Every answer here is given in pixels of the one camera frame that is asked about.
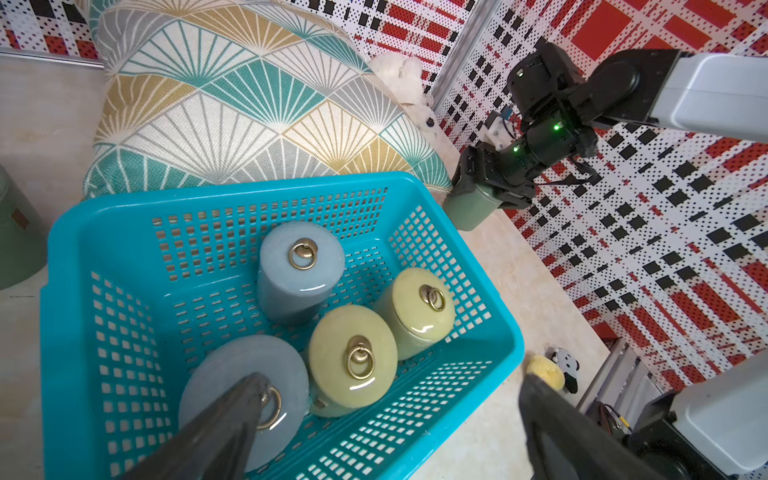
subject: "brass ring handle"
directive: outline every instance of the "brass ring handle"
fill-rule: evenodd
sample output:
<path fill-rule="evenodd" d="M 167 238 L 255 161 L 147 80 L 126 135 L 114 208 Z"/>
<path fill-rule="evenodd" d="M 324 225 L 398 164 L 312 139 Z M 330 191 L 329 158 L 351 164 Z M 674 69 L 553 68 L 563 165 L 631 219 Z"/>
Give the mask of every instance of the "brass ring handle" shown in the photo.
<path fill-rule="evenodd" d="M 419 287 L 419 296 L 424 303 L 436 312 L 442 312 L 445 309 L 445 295 L 442 294 L 442 290 L 435 286 L 421 285 Z M 440 306 L 437 305 L 438 298 L 440 299 Z"/>
<path fill-rule="evenodd" d="M 270 392 L 272 393 L 272 395 L 274 395 L 275 402 L 277 402 L 277 406 L 275 407 L 275 412 L 272 414 L 272 417 L 270 417 L 269 420 L 262 423 L 261 425 L 257 425 L 256 430 L 266 430 L 274 426 L 275 422 L 277 422 L 277 419 L 280 417 L 280 410 L 283 408 L 283 397 L 280 395 L 280 391 L 271 385 L 270 385 Z M 262 408 L 269 402 L 270 402 L 269 393 L 265 393 L 261 397 Z"/>
<path fill-rule="evenodd" d="M 369 367 L 362 375 L 358 375 L 352 370 L 353 363 L 358 365 L 368 363 Z M 362 335 L 354 336 L 347 344 L 346 371 L 354 379 L 365 380 L 373 375 L 374 369 L 376 369 L 376 359 L 373 358 L 371 342 Z"/>
<path fill-rule="evenodd" d="M 294 253 L 302 258 L 311 258 L 312 261 L 309 265 L 300 266 L 293 259 Z M 317 243 L 315 243 L 314 240 L 310 238 L 299 238 L 293 244 L 290 250 L 288 250 L 288 261 L 290 262 L 291 266 L 297 270 L 309 270 L 315 266 L 315 263 L 317 263 Z"/>

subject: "jar lid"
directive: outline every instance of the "jar lid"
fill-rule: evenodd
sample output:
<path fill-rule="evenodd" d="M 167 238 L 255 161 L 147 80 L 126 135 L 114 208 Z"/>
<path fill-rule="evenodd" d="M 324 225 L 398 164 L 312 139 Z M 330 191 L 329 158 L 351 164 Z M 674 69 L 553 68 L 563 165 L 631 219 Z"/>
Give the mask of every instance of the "jar lid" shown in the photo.
<path fill-rule="evenodd" d="M 192 374 L 179 405 L 179 426 L 200 412 L 244 376 L 259 372 L 270 381 L 260 429 L 246 463 L 246 472 L 259 468 L 288 446 L 306 412 L 310 381 L 299 353 L 285 340 L 250 335 L 214 350 Z"/>
<path fill-rule="evenodd" d="M 259 268 L 279 289 L 315 296 L 336 286 L 344 260 L 339 239 L 328 230 L 310 222 L 289 222 L 267 234 Z"/>
<path fill-rule="evenodd" d="M 364 306 L 346 305 L 317 324 L 309 346 L 317 386 L 339 405 L 357 409 L 382 398 L 397 370 L 397 345 L 386 322 Z"/>
<path fill-rule="evenodd" d="M 420 339 L 437 342 L 445 338 L 456 319 L 451 291 L 423 268 L 407 268 L 395 278 L 392 306 L 400 323 Z"/>

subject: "decorative pillow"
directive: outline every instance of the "decorative pillow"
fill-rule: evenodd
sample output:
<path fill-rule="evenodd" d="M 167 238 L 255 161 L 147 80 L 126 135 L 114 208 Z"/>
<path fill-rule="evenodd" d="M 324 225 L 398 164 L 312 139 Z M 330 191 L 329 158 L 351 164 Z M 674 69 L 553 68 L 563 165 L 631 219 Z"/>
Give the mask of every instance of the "decorative pillow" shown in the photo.
<path fill-rule="evenodd" d="M 275 2 L 76 0 L 108 76 L 86 198 L 407 171 L 437 153 L 344 31 Z"/>

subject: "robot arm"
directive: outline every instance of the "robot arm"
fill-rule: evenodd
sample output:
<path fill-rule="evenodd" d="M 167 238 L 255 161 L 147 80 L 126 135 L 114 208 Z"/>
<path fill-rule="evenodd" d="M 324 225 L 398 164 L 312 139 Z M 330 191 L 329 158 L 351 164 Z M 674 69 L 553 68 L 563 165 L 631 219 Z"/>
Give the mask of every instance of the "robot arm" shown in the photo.
<path fill-rule="evenodd" d="M 507 80 L 523 135 L 512 139 L 499 128 L 503 119 L 494 119 L 489 142 L 462 153 L 443 207 L 460 230 L 499 207 L 530 207 L 542 171 L 564 158 L 593 157 L 594 129 L 620 121 L 768 141 L 760 120 L 768 111 L 766 77 L 766 58 L 626 50 L 585 81 L 565 51 L 544 44 Z"/>

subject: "white stuffed toy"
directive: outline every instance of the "white stuffed toy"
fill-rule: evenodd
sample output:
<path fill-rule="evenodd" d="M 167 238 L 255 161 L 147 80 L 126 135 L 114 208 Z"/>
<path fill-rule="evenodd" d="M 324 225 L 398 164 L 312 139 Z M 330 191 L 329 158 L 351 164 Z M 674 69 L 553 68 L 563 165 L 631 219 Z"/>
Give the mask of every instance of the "white stuffed toy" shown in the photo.
<path fill-rule="evenodd" d="M 432 96 L 424 94 L 422 61 L 417 57 L 385 51 L 368 62 L 368 66 L 382 79 L 427 141 L 433 140 L 440 127 L 435 112 L 430 108 Z"/>

